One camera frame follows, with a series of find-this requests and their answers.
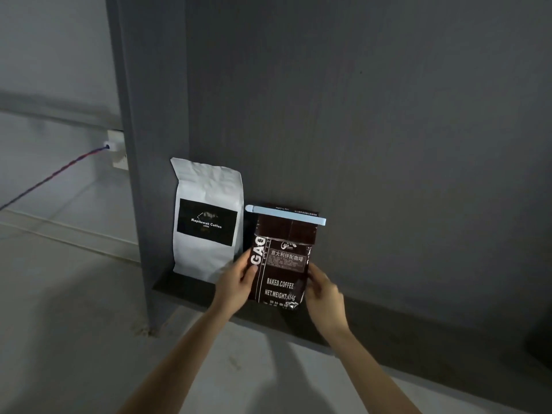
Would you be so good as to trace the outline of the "person's right hand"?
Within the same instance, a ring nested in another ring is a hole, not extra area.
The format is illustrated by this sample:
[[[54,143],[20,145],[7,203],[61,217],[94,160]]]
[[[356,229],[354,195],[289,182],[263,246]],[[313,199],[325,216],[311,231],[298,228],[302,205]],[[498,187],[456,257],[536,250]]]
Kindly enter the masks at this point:
[[[328,276],[314,263],[308,265],[308,277],[317,284],[317,299],[306,300],[307,311],[324,339],[350,332],[344,296]]]

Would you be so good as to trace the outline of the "person's left hand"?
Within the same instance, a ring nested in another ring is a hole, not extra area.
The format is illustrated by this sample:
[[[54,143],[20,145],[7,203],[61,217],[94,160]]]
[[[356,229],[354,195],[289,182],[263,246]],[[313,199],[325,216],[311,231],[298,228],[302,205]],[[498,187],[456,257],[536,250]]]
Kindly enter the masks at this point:
[[[242,286],[244,273],[252,265],[250,255],[249,248],[220,275],[215,285],[215,295],[210,310],[227,321],[245,305],[250,295],[245,293]]]

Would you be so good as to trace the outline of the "dark brown coffee bag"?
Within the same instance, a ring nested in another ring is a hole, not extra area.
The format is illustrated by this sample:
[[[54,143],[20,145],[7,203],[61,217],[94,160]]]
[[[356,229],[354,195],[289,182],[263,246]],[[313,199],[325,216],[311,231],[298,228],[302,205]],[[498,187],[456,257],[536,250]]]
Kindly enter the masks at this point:
[[[317,211],[278,205],[255,205],[304,212]],[[302,303],[311,251],[319,225],[257,215],[250,264],[258,265],[249,300],[294,311]]]

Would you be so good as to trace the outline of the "person's left forearm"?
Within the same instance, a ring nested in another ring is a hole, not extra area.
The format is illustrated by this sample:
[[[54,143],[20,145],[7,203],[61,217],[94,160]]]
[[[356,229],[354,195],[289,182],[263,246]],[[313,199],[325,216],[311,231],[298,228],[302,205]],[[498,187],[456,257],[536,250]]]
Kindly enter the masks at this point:
[[[237,310],[212,304],[116,414],[179,414],[215,339]]]

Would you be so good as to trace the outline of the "person's right forearm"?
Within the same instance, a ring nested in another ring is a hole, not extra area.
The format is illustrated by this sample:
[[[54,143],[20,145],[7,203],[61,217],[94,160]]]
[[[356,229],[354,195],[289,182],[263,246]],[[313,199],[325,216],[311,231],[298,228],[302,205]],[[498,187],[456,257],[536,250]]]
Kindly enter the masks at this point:
[[[349,329],[325,336],[368,414],[422,414]]]

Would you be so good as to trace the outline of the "light blue bag clip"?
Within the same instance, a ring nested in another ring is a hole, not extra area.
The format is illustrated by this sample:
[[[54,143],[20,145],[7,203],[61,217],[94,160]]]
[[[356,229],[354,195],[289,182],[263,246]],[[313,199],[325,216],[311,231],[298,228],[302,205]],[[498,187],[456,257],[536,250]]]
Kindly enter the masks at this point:
[[[300,221],[305,223],[312,223],[314,225],[325,226],[326,219],[323,217],[311,215],[308,213],[283,210],[279,208],[267,208],[255,205],[246,205],[245,211],[253,214],[266,215],[272,217],[279,217],[287,220]]]

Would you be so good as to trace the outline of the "white coffee bag black label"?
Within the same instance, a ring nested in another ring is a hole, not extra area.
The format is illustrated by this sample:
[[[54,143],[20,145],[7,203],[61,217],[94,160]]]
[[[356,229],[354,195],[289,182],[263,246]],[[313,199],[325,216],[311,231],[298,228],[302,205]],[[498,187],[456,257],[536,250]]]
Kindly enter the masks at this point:
[[[216,283],[243,252],[244,188],[241,174],[171,158],[176,174],[174,272]]]

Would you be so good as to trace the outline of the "dark grey cabinet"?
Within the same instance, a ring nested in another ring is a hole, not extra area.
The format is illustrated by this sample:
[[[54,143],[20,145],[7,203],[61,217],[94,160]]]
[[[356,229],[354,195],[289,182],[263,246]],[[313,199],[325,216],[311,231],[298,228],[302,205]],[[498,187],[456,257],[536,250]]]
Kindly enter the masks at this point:
[[[552,414],[552,0],[106,0],[150,329],[171,158],[327,218],[313,259],[380,362]]]

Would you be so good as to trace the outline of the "white wall socket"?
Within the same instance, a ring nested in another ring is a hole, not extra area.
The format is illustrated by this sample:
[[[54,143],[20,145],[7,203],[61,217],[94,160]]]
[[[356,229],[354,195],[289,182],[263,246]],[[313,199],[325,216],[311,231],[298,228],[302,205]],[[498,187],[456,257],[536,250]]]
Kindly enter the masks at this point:
[[[112,143],[112,149],[114,150],[113,152],[109,151],[113,167],[128,171],[129,167],[124,133],[118,130],[108,130],[107,141]]]

